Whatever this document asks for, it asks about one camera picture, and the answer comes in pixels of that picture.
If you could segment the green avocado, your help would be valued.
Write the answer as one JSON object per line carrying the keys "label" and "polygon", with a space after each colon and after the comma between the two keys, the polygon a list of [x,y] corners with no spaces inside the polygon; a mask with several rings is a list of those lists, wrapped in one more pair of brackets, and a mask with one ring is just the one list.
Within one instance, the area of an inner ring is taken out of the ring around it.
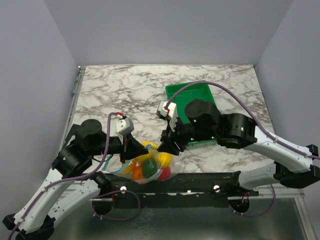
{"label": "green avocado", "polygon": [[158,171],[158,164],[153,158],[145,160],[142,164],[142,173],[145,179],[149,179]]}

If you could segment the clear zip top bag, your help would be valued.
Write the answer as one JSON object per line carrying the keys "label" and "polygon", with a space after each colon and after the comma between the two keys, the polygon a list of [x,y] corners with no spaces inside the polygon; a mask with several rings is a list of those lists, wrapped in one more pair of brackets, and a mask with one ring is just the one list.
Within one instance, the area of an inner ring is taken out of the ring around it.
{"label": "clear zip top bag", "polygon": [[151,181],[166,181],[182,170],[177,156],[166,152],[159,152],[159,145],[151,141],[142,143],[148,150],[147,154],[116,163],[112,155],[108,156],[102,170],[112,175],[146,184]]}

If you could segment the yellow orange mango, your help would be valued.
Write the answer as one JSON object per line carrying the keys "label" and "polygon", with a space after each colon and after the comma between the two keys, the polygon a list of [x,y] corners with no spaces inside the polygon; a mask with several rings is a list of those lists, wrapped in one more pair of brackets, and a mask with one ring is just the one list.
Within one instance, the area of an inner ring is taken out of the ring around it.
{"label": "yellow orange mango", "polygon": [[125,174],[131,174],[142,171],[141,157],[136,157],[131,161],[127,160],[125,163],[128,163],[128,165],[123,169],[123,172]]}

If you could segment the yellow banana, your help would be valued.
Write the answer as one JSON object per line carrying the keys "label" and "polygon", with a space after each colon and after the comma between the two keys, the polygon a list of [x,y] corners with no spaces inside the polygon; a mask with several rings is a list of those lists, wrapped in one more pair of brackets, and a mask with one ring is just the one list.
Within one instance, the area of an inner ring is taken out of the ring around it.
{"label": "yellow banana", "polygon": [[141,144],[143,145],[143,147],[144,147],[145,149],[157,150],[158,147],[159,147],[158,144],[153,143],[153,142],[151,142],[151,141],[144,141],[144,142],[142,142]]}

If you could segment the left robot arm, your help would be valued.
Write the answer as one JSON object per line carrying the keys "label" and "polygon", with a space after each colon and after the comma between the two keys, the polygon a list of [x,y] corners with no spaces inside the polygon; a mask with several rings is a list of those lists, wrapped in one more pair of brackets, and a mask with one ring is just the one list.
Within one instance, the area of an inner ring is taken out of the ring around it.
{"label": "left robot arm", "polygon": [[29,202],[3,224],[17,240],[47,240],[59,222],[81,203],[112,192],[111,180],[101,166],[113,155],[125,162],[147,153],[133,136],[132,120],[114,113],[116,136],[96,119],[73,124],[47,177]]}

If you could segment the orange fruit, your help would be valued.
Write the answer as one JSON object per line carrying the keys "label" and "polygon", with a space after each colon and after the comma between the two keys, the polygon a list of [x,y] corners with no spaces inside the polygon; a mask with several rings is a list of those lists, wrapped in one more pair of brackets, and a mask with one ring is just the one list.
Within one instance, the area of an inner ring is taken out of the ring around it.
{"label": "orange fruit", "polygon": [[143,171],[142,171],[142,166],[138,165],[132,170],[132,178],[133,180],[142,180],[144,179]]}

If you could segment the red apple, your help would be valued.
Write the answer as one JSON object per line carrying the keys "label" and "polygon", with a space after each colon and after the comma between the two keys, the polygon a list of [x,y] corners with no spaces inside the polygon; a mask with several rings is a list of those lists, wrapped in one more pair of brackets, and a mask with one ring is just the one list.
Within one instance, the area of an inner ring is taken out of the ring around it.
{"label": "red apple", "polygon": [[168,166],[162,169],[160,176],[157,178],[158,181],[166,181],[171,176],[171,168]]}

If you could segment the yellow apple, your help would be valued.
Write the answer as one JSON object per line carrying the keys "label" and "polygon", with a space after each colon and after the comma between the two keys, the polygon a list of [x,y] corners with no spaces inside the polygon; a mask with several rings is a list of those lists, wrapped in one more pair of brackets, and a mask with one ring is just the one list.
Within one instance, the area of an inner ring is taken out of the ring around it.
{"label": "yellow apple", "polygon": [[158,165],[160,168],[167,168],[171,162],[172,162],[172,155],[166,152],[160,152],[157,157],[156,157],[156,161],[158,162]]}

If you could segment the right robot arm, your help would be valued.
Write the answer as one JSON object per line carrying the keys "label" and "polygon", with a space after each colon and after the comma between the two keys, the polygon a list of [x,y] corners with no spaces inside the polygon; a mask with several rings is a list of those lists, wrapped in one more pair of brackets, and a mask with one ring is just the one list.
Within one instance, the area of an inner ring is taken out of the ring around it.
{"label": "right robot arm", "polygon": [[222,147],[251,151],[273,161],[263,167],[241,171],[229,184],[236,196],[263,185],[280,183],[288,188],[303,189],[320,180],[320,168],[313,165],[318,155],[315,145],[293,144],[261,130],[244,114],[222,114],[214,103],[201,99],[191,101],[184,113],[189,123],[181,121],[175,103],[162,101],[159,104],[156,114],[167,121],[167,128],[161,133],[159,152],[177,156],[191,141],[215,139]]}

